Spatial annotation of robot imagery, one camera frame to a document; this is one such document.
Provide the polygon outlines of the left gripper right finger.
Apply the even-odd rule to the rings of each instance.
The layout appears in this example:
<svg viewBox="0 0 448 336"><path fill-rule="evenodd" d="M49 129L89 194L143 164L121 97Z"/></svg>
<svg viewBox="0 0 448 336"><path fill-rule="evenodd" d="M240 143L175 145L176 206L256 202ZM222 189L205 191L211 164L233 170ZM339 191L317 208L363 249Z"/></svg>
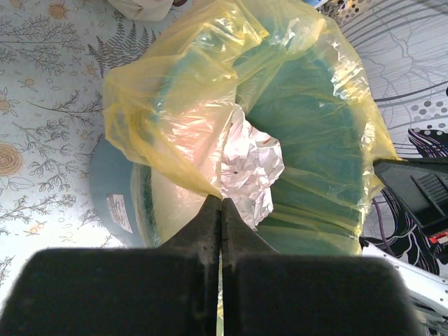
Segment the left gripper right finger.
<svg viewBox="0 0 448 336"><path fill-rule="evenodd" d="M418 335L403 283L378 258L281 255L222 203L226 335Z"/></svg>

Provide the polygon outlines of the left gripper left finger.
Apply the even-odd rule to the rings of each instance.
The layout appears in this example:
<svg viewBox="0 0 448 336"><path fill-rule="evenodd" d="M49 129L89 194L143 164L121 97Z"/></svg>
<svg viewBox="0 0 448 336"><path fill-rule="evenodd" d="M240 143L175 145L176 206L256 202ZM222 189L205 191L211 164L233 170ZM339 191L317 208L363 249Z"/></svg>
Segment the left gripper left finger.
<svg viewBox="0 0 448 336"><path fill-rule="evenodd" d="M2 335L215 335L221 201L157 248L35 253L1 315Z"/></svg>

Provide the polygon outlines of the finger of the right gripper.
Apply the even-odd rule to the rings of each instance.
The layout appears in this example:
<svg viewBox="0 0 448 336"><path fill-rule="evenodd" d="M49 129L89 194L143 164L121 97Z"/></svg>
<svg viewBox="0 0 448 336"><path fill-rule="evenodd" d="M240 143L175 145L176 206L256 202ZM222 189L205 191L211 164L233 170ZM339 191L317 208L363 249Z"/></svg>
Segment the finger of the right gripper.
<svg viewBox="0 0 448 336"><path fill-rule="evenodd" d="M447 227L447 158L378 159L374 172L419 227Z"/></svg>

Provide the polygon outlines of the yellow plastic trash bag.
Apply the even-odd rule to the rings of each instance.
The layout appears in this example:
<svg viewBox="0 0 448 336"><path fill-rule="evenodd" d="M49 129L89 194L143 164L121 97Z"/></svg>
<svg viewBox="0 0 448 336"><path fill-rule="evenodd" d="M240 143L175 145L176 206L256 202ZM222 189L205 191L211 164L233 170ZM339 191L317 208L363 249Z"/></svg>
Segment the yellow plastic trash bag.
<svg viewBox="0 0 448 336"><path fill-rule="evenodd" d="M221 191L232 112L281 144L273 212L256 232L287 254L358 255L377 158L396 158L361 59L301 1L201 1L138 60L109 71L106 139L151 168L164 243Z"/></svg>

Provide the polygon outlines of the teal plastic trash bin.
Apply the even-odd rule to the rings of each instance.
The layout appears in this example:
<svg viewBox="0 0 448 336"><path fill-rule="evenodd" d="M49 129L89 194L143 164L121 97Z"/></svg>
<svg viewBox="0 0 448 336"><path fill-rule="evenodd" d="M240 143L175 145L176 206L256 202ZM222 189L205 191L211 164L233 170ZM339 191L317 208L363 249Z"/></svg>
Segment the teal plastic trash bin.
<svg viewBox="0 0 448 336"><path fill-rule="evenodd" d="M130 162L107 139L99 140L90 161L92 204L103 226L127 247L157 248L162 244L152 214L151 168Z"/></svg>

